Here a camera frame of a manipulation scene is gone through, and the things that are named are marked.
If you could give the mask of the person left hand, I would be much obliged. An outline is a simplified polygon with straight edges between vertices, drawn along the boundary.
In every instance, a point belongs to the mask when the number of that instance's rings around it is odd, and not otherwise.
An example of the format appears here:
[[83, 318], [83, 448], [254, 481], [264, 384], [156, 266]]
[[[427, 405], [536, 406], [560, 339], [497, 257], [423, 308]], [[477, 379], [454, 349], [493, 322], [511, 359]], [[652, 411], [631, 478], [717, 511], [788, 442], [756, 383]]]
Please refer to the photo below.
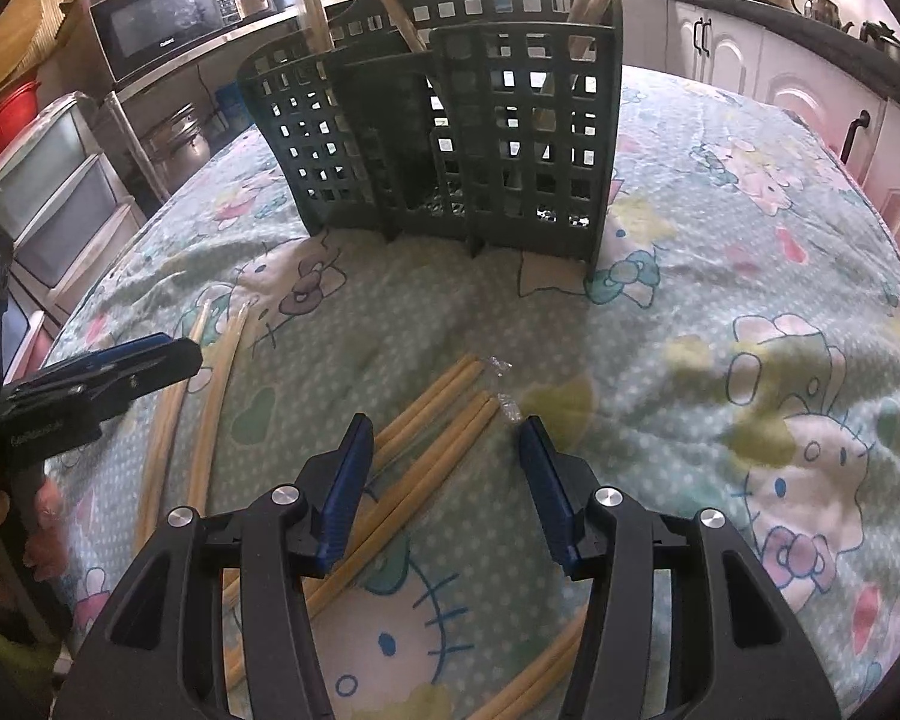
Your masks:
[[61, 577], [68, 566], [64, 499], [52, 478], [46, 478], [35, 494], [37, 529], [30, 533], [23, 551], [23, 564], [37, 582]]

